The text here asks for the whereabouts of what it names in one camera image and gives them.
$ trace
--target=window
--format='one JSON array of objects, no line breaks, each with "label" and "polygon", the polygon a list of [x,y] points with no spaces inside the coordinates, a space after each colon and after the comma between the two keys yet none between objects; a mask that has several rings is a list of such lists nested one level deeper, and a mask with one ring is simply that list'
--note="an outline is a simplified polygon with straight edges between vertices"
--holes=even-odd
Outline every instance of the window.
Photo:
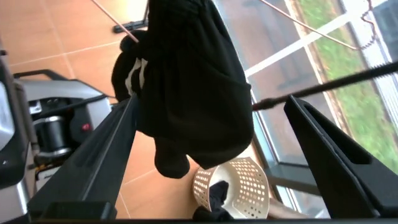
[{"label": "window", "polygon": [[[268,0],[273,6],[353,47],[366,45],[371,26],[360,17],[367,0]],[[252,85],[253,101],[280,96],[351,75],[397,58],[398,19],[395,1],[372,0],[366,18],[376,23],[378,38],[370,47],[353,50],[322,37],[283,16],[260,0],[215,0]],[[304,99],[335,122],[388,168],[398,173],[398,76],[391,75]],[[257,138],[270,166],[307,162],[283,105],[256,114],[262,128]],[[312,217],[328,217],[322,198],[289,186],[283,191],[291,206]]]}]

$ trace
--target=orange tile floor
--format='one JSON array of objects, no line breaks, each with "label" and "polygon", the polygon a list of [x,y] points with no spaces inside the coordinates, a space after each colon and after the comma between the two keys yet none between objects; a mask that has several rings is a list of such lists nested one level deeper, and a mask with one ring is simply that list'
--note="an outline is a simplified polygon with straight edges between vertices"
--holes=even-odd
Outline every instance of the orange tile floor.
[{"label": "orange tile floor", "polygon": [[[120,22],[142,19],[146,0],[98,0]],[[110,78],[119,41],[113,22],[90,0],[0,0],[0,39],[13,73],[49,68],[114,95]],[[136,134],[116,203],[118,218],[191,218],[192,178],[162,177],[154,141]],[[245,156],[255,157],[248,149]]]}]

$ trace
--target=tile grout line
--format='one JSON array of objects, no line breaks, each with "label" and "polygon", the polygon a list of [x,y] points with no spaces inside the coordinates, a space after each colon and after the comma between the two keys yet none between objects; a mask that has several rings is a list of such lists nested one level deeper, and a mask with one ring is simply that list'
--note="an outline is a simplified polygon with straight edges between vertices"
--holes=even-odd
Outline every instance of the tile grout line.
[{"label": "tile grout line", "polygon": [[16,66],[16,65],[23,65],[25,63],[37,62],[39,60],[50,59],[50,58],[59,57],[59,56],[62,56],[62,55],[68,55],[68,54],[74,54],[74,53],[78,53],[78,52],[84,52],[86,50],[96,49],[96,48],[105,47],[105,46],[108,46],[108,45],[113,45],[113,44],[118,44],[118,43],[120,43],[120,41],[115,41],[115,42],[111,42],[111,43],[107,43],[107,44],[101,44],[101,45],[97,45],[97,46],[94,46],[94,47],[86,47],[84,49],[74,50],[74,51],[67,52],[67,53],[64,53],[64,54],[52,55],[52,56],[48,56],[48,57],[42,57],[42,58],[37,58],[37,59],[33,59],[33,60],[28,60],[28,61],[25,61],[25,62],[13,63],[13,64],[10,64],[9,66],[12,67],[12,66]]},{"label": "tile grout line", "polygon": [[67,57],[67,55],[65,53],[65,46],[63,45],[61,37],[59,36],[58,30],[55,27],[54,21],[52,20],[49,8],[47,7],[47,5],[44,2],[44,0],[40,0],[40,3],[42,5],[42,8],[43,8],[43,10],[45,12],[45,15],[46,15],[46,18],[47,18],[49,24],[52,26],[52,29],[54,30],[55,38],[56,38],[56,40],[58,42],[58,47],[62,51],[61,55],[63,56],[63,59],[65,60],[65,63],[66,63],[66,65],[68,67],[68,70],[69,70],[69,73],[72,76],[72,78],[76,78],[75,71],[73,70],[73,67],[72,67],[72,65],[71,65],[71,63],[69,61],[69,58]]},{"label": "tile grout line", "polygon": [[126,203],[124,202],[124,198],[123,198],[122,193],[119,192],[119,195],[120,195],[120,199],[122,200],[122,203],[123,203],[123,205],[124,205],[124,208],[126,209],[126,212],[127,212],[127,214],[129,215],[129,218],[131,218],[130,213],[129,213],[129,210],[127,209],[127,205],[126,205]]},{"label": "tile grout line", "polygon": [[129,180],[126,183],[124,183],[123,185],[127,185],[127,184],[130,184],[131,182],[134,182],[135,180],[141,179],[141,178],[147,176],[148,174],[152,173],[153,171],[156,171],[156,169],[152,169],[151,171],[148,171],[145,174],[140,175],[139,177],[136,177],[136,178],[134,178],[132,180]]}]

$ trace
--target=pavement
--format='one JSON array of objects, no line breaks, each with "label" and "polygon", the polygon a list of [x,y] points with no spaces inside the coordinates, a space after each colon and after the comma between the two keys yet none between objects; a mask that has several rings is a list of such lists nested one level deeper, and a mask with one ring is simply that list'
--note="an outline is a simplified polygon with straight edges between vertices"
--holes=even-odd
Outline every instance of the pavement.
[{"label": "pavement", "polygon": [[[269,2],[288,12],[284,0]],[[299,40],[299,33],[290,19],[258,0],[217,0],[215,3],[245,70]],[[257,101],[318,84],[304,49],[250,76],[249,82]],[[323,94],[304,100],[333,120]],[[262,114],[280,161],[306,164],[299,143],[283,112],[283,105]]]}]

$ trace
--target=black cable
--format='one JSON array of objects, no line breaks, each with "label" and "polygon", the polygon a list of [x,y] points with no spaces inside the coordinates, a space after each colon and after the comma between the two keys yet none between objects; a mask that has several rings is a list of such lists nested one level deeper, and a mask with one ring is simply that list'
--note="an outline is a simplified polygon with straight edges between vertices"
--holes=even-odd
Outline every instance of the black cable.
[{"label": "black cable", "polygon": [[70,110],[70,109],[73,109],[73,108],[76,108],[76,107],[79,107],[79,106],[85,106],[88,103],[96,102],[96,101],[105,99],[107,97],[108,97],[107,95],[100,95],[100,96],[94,96],[94,97],[91,97],[91,98],[87,98],[87,99],[84,99],[82,101],[79,101],[78,103],[72,103],[70,105],[63,106],[61,108],[57,108],[57,109],[54,109],[54,110],[43,112],[43,113],[39,114],[35,119],[47,118],[49,116],[54,116],[54,115],[57,115],[59,113],[62,113],[64,111],[66,111],[66,110]]},{"label": "black cable", "polygon": [[369,70],[362,71],[354,75],[349,75],[347,77],[338,78],[336,80],[324,84],[315,85],[313,87],[306,88],[304,90],[299,90],[294,93],[289,93],[284,96],[280,96],[277,98],[266,98],[258,103],[253,104],[252,108],[253,111],[267,110],[273,108],[274,106],[280,103],[285,103],[290,95],[293,95],[297,98],[306,97],[317,93],[321,93],[323,91],[334,90],[335,88],[340,88],[343,86],[348,86],[358,82],[363,82],[373,78],[381,77],[383,75],[389,75],[396,71],[398,71],[398,62],[384,64],[379,67],[371,68]]}]

